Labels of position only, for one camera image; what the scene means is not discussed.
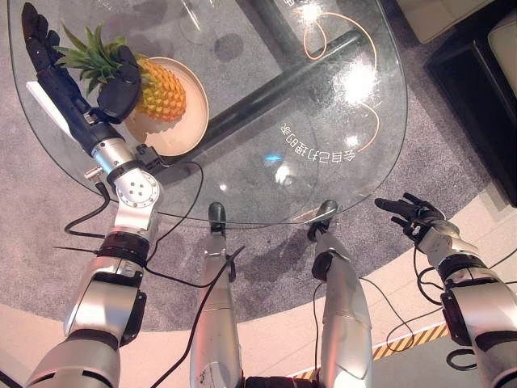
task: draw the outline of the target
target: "pineapple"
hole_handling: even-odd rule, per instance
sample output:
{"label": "pineapple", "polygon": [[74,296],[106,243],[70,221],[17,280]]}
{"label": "pineapple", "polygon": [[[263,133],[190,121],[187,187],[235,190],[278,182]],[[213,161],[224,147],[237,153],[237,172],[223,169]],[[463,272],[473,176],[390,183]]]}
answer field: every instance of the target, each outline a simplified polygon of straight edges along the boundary
{"label": "pineapple", "polygon": [[[108,44],[101,41],[101,26],[92,33],[86,28],[87,44],[81,42],[68,28],[63,26],[76,49],[56,47],[64,56],[57,60],[58,65],[81,69],[80,79],[90,79],[87,94],[98,85],[106,84],[115,77],[120,66],[117,53],[125,44],[122,36]],[[185,90],[178,78],[161,65],[153,63],[149,58],[135,55],[142,78],[142,93],[137,104],[137,111],[155,120],[172,121],[180,118],[187,107]]]}

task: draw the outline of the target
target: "black cable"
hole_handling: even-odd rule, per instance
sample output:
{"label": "black cable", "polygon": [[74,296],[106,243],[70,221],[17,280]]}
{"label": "black cable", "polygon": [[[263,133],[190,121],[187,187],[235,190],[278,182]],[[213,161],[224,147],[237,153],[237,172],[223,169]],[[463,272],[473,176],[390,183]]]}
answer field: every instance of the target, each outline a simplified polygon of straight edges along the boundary
{"label": "black cable", "polygon": [[411,330],[411,327],[407,324],[409,321],[405,321],[404,319],[402,319],[402,317],[400,316],[400,314],[395,310],[395,308],[393,307],[393,305],[391,304],[391,302],[389,301],[388,297],[386,296],[385,293],[382,292],[382,290],[379,288],[378,285],[376,285],[374,282],[372,282],[371,280],[369,279],[366,279],[364,277],[360,277],[361,280],[364,280],[364,281],[367,281],[368,283],[370,283],[371,285],[373,285],[379,292],[380,294],[383,296],[383,298],[386,300],[386,302],[388,303],[388,306],[391,308],[392,312],[395,313],[395,315],[397,316],[397,318],[400,319],[400,321],[402,322],[401,325],[399,325],[397,328],[399,328],[400,326],[406,326],[408,328],[408,330],[410,331],[411,333],[411,341],[402,349],[393,349],[389,346],[388,344],[388,340],[386,339],[386,346],[388,347],[389,350],[391,350],[392,352],[403,352],[405,351],[406,349],[408,348],[411,348],[411,346],[413,346],[413,343],[414,343],[414,333],[413,333],[413,330]]}
{"label": "black cable", "polygon": [[100,205],[96,210],[91,213],[88,213],[86,216],[82,216],[77,220],[70,222],[67,226],[65,226],[65,232],[68,234],[72,234],[73,236],[82,236],[82,237],[92,237],[92,238],[102,238],[104,239],[104,234],[96,234],[96,233],[85,233],[85,232],[77,232],[76,230],[72,230],[72,228],[78,224],[83,223],[84,221],[89,220],[92,217],[100,214],[110,203],[110,194],[107,192],[106,186],[102,182],[98,182],[95,184],[97,190],[99,190],[100,194],[103,196],[104,202]]}
{"label": "black cable", "polygon": [[192,205],[190,208],[188,208],[188,211],[185,213],[184,216],[181,217],[181,219],[176,222],[176,224],[170,228],[163,236],[161,236],[158,240],[156,240],[156,243],[154,244],[154,249],[153,249],[153,253],[151,253],[151,255],[149,256],[149,258],[147,259],[147,263],[149,263],[149,261],[151,261],[154,257],[154,255],[156,255],[156,250],[158,249],[158,244],[165,238],[167,237],[170,233],[172,233],[173,230],[175,230],[178,226],[181,225],[181,223],[183,221],[185,221],[185,219],[188,217],[188,215],[191,213],[192,209],[194,208],[195,206],[195,203],[197,202],[197,200],[199,199],[200,197],[200,193],[201,193],[201,188],[203,187],[203,181],[204,181],[204,172],[203,172],[203,167],[198,163],[198,162],[193,162],[193,161],[186,161],[186,162],[182,162],[182,163],[190,163],[190,164],[195,164],[199,169],[200,169],[200,173],[201,173],[201,180],[200,180],[200,185],[197,189],[197,193],[195,194],[195,197],[194,197],[194,200],[192,201]]}
{"label": "black cable", "polygon": [[235,257],[244,249],[244,247],[240,247],[239,249],[237,249],[233,255],[231,255],[227,260],[226,260],[226,263],[221,267],[221,269],[219,270],[219,272],[217,273],[216,277],[213,278],[213,280],[210,282],[210,286],[208,287],[207,289],[207,292],[206,294],[204,295],[203,297],[203,300],[201,301],[201,304],[200,304],[200,307],[199,309],[197,310],[197,313],[195,314],[195,318],[194,318],[194,322],[192,324],[192,329],[191,329],[191,334],[189,335],[188,337],[188,343],[187,343],[187,348],[185,349],[185,352],[183,353],[183,355],[175,362],[174,365],[172,365],[152,386],[151,388],[156,388],[157,386],[159,386],[160,384],[163,383],[163,381],[169,377],[169,375],[171,373],[173,373],[184,361],[185,359],[187,358],[188,356],[188,353],[191,351],[191,346],[192,346],[192,341],[194,340],[194,334],[195,334],[195,329],[197,328],[197,324],[200,320],[200,316],[201,316],[201,313],[203,312],[203,308],[204,308],[204,305],[206,304],[207,300],[208,300],[208,297],[210,296],[210,293],[212,292],[213,288],[215,287],[217,281],[219,280],[219,278],[221,277],[221,275],[225,272],[225,269],[226,267],[228,267],[232,262],[233,260],[235,259]]}
{"label": "black cable", "polygon": [[408,345],[406,345],[406,347],[405,347],[405,348],[403,348],[402,350],[397,350],[396,352],[402,352],[403,350],[406,350],[406,349],[410,348],[410,347],[413,345],[413,343],[414,343],[414,333],[413,333],[413,331],[411,330],[411,328],[410,328],[410,326],[408,325],[408,323],[413,322],[413,321],[416,321],[417,319],[420,319],[420,318],[425,318],[427,315],[434,314],[436,311],[440,311],[440,310],[442,310],[442,309],[441,309],[441,308],[434,309],[433,311],[429,311],[428,313],[425,313],[425,314],[419,315],[418,317],[414,317],[414,318],[412,318],[412,319],[408,319],[407,321],[402,322],[400,325],[395,326],[395,327],[394,327],[394,328],[393,328],[393,329],[388,333],[388,335],[386,336],[386,343],[388,343],[388,342],[389,342],[389,337],[391,337],[391,335],[392,335],[396,330],[398,330],[398,329],[399,329],[400,327],[402,327],[402,326],[406,326],[407,328],[409,328],[409,329],[410,329],[410,333],[411,333],[411,337],[412,337],[412,338],[411,338],[411,341],[410,341],[410,342],[411,342],[411,345],[409,345],[409,344],[408,344]]}
{"label": "black cable", "polygon": [[[414,246],[414,250],[413,250],[413,270],[414,270],[414,275],[417,277],[418,279],[418,269],[417,269],[417,247],[416,245]],[[432,281],[421,281],[420,284],[422,285],[433,285],[435,286],[437,289],[443,291],[443,287],[440,286],[440,285],[437,285],[436,283],[433,283]]]}
{"label": "black cable", "polygon": [[323,282],[316,286],[313,293],[313,313],[314,313],[314,322],[316,323],[316,346],[314,347],[314,375],[316,375],[317,371],[317,342],[320,338],[320,328],[317,325],[317,316],[316,316],[316,292],[322,286]]}
{"label": "black cable", "polygon": [[514,253],[517,252],[517,248],[515,248],[512,252],[510,252],[508,255],[504,256],[502,259],[500,259],[496,264],[492,264],[489,269],[492,269],[493,267],[495,267],[496,265],[499,265],[500,263],[502,263],[503,261],[506,261],[508,260],[510,257],[513,256]]}
{"label": "black cable", "polygon": [[66,251],[78,251],[78,252],[88,252],[97,255],[99,251],[94,251],[93,249],[82,249],[82,248],[74,248],[74,247],[53,247],[55,249],[64,249]]}
{"label": "black cable", "polygon": [[[241,251],[244,249],[244,246],[240,247],[239,249],[237,249],[234,253],[233,253],[233,256],[236,256],[238,255],[239,253],[241,253]],[[189,285],[191,287],[194,287],[196,289],[206,289],[207,287],[210,286],[210,283],[207,283],[206,285],[197,285],[196,283],[191,283],[190,281],[186,281],[186,280],[182,280],[182,279],[178,279],[177,277],[173,277],[173,276],[169,276],[169,275],[165,275],[163,273],[160,273],[160,272],[156,272],[150,268],[147,267],[147,265],[145,265],[144,267],[148,273],[151,273],[155,276],[159,276],[159,277],[162,277],[164,279],[167,279],[167,280],[172,280],[172,281],[176,281],[178,283],[181,283],[182,285]]]}
{"label": "black cable", "polygon": [[423,297],[426,298],[430,303],[432,303],[433,305],[441,306],[442,302],[438,302],[438,301],[434,300],[432,297],[430,297],[429,295],[427,295],[427,293],[423,290],[423,287],[422,287],[422,284],[423,284],[422,276],[424,276],[426,273],[428,273],[430,271],[434,271],[434,270],[435,270],[434,267],[429,267],[429,268],[426,268],[423,271],[421,271],[417,275],[417,287],[418,287],[418,291],[420,291],[420,293],[423,295]]}
{"label": "black cable", "polygon": [[447,358],[445,361],[448,363],[448,365],[451,368],[453,368],[455,370],[459,370],[460,372],[466,372],[468,370],[473,370],[473,369],[477,368],[477,364],[475,362],[470,365],[462,366],[462,365],[458,365],[452,361],[452,359],[456,356],[464,356],[467,354],[473,355],[474,351],[472,349],[456,349],[456,350],[453,350],[452,352],[450,352],[449,354],[447,354]]}

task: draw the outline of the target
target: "gray carpet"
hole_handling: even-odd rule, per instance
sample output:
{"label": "gray carpet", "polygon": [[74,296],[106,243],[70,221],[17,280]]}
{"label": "gray carpet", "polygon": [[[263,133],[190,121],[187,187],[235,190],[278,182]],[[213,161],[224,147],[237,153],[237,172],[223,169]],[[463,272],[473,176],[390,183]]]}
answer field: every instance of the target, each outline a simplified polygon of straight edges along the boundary
{"label": "gray carpet", "polygon": [[[464,130],[429,79],[423,64],[443,37],[420,45],[394,0],[383,2],[399,42],[408,85],[408,123],[400,158],[371,198],[338,217],[335,234],[355,257],[360,275],[388,263],[410,247],[388,214],[372,203],[375,196],[398,198],[412,192],[438,204],[451,216],[490,181]],[[95,248],[97,242],[71,238],[62,231],[71,219],[89,212],[99,198],[73,181],[45,153],[33,135],[10,72],[6,4],[0,5],[0,228],[3,236],[0,302],[54,319],[63,319],[88,254],[52,249],[56,245]],[[83,229],[105,230],[115,214],[111,206]],[[162,218],[163,233],[171,222]],[[189,221],[164,240],[153,261],[156,270],[197,280],[202,241],[207,231]],[[237,260],[233,295],[239,321],[306,303],[317,283],[310,276],[313,248],[305,230],[295,226],[235,229],[229,250],[246,245]],[[146,275],[148,294],[143,329],[186,329],[194,316],[194,290]]]}

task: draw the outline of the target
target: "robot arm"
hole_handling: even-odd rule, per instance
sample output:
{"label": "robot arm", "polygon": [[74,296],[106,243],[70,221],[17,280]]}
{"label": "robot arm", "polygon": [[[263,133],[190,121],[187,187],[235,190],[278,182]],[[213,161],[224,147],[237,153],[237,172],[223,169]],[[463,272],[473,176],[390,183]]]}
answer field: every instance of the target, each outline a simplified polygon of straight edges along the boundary
{"label": "robot arm", "polygon": [[486,388],[517,383],[517,297],[488,269],[477,248],[428,202],[404,194],[408,202],[376,199],[376,205],[404,219],[404,228],[443,281],[443,315],[452,339],[472,347]]}
{"label": "robot arm", "polygon": [[38,79],[30,89],[99,164],[89,177],[106,173],[119,200],[115,225],[87,267],[65,320],[66,340],[47,353],[26,386],[115,388],[120,379],[118,349],[136,338],[144,314],[146,297],[139,288],[161,192],[159,182],[110,125],[135,107],[140,75],[135,58],[122,47],[123,65],[101,90],[99,107],[92,108],[56,64],[60,54],[53,46],[59,36],[48,32],[47,20],[30,3],[23,7],[22,25]]}

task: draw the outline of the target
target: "pineapple crown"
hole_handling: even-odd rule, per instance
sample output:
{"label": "pineapple crown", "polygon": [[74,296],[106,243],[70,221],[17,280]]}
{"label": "pineapple crown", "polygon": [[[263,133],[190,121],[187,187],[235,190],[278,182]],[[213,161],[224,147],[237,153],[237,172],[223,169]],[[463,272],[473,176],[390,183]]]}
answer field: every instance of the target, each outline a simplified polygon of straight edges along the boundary
{"label": "pineapple crown", "polygon": [[[119,59],[119,48],[126,44],[123,36],[117,36],[112,42],[103,44],[101,39],[102,26],[99,25],[92,32],[85,27],[86,43],[77,38],[65,25],[66,36],[76,49],[55,46],[54,48],[63,57],[56,61],[57,65],[70,69],[81,69],[79,79],[90,79],[86,93],[90,94],[98,85],[108,83],[116,77],[116,71],[122,66]],[[145,58],[141,54],[135,55],[137,59]],[[139,67],[141,76],[145,79],[145,72]]]}

